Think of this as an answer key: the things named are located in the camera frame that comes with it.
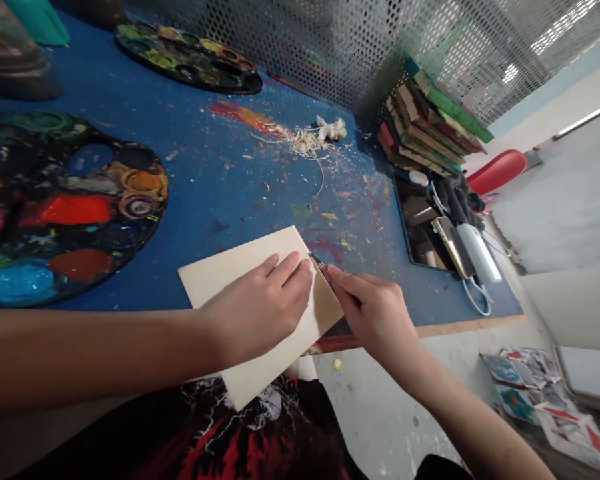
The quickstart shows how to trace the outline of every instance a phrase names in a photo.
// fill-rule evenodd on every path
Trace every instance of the table surface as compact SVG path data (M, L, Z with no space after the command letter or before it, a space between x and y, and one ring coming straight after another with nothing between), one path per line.
M112 33L60 15L71 34L70 48L43 51L65 94L46 102L0 99L0 113L67 111L109 135L148 146L165 166L169 204L156 234L127 266L96 288L50 308L190 308L179 267L295 225L323 261L400 284L416 326L481 318L460 280L410 263L389 166L372 134L376 127L358 127L349 112L264 74L262 92L245 97L175 82L124 56ZM325 178L320 193L316 161L298 158L286 142L261 142L250 133L275 138L215 114L220 101L290 130L314 123L316 115L328 122L343 118L349 134L334 143L334 151L321 155L328 158L321 162ZM92 160L88 148L77 155ZM492 317L522 313L505 281L488 285L488 290L494 300ZM346 330L341 325L342 335Z

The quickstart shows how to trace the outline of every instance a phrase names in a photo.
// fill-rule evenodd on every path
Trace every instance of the hand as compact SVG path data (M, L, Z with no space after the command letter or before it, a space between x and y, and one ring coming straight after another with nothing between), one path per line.
M428 352L422 347L398 284L368 273L352 275L329 265L327 272L351 330L390 375L406 373L416 383Z
M221 369L256 358L292 334L309 303L309 260L278 254L227 285L199 310L213 330Z

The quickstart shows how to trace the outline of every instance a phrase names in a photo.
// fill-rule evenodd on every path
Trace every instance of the round paint palette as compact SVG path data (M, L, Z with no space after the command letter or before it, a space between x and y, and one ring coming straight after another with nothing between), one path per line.
M110 161L75 155L110 149ZM154 152L67 113L0 118L0 307L80 294L128 263L156 231L167 176Z
M236 95L262 90L255 66L213 40L144 22L118 25L115 40L138 63L195 87Z

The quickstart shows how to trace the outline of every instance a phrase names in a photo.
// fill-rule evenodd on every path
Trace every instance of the fluorescent light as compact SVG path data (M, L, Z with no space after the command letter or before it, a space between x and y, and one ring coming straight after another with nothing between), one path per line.
M595 112L588 114L583 119L578 120L573 125L565 128L564 130L559 131L558 134L556 135L556 137L562 137L562 135L568 134L571 130L578 128L580 125L582 125L585 122L588 122L589 120L594 118L596 115L600 115L600 108L598 108L598 110L596 110Z
M551 28L544 32L538 40L531 44L531 50L533 50L536 55L540 55L544 50L548 49L553 42L562 37L574 23L588 14L589 10L594 8L598 2L600 2L600 0L580 0L571 10L556 20Z

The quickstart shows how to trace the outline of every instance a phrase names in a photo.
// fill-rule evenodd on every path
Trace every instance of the perforated metal panel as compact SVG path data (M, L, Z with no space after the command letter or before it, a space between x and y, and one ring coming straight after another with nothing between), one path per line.
M127 0L362 117L408 55L491 124L600 39L600 0Z

